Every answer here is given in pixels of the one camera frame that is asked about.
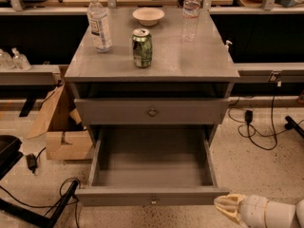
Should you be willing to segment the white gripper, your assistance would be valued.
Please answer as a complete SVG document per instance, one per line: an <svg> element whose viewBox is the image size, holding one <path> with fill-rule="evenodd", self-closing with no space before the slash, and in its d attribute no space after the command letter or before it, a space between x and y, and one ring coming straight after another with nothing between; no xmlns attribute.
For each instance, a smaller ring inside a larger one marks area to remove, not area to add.
<svg viewBox="0 0 304 228"><path fill-rule="evenodd" d="M269 200L251 195L230 194L214 199L217 210L233 223L248 228L266 228L265 211Z"/></svg>

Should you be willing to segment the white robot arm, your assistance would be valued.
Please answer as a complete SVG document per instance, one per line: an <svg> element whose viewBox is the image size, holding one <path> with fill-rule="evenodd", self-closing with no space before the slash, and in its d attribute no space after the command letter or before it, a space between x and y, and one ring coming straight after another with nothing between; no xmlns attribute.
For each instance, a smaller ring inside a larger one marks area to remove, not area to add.
<svg viewBox="0 0 304 228"><path fill-rule="evenodd" d="M231 194L215 198L225 217L243 228L304 228L304 201L287 204L258 195Z"/></svg>

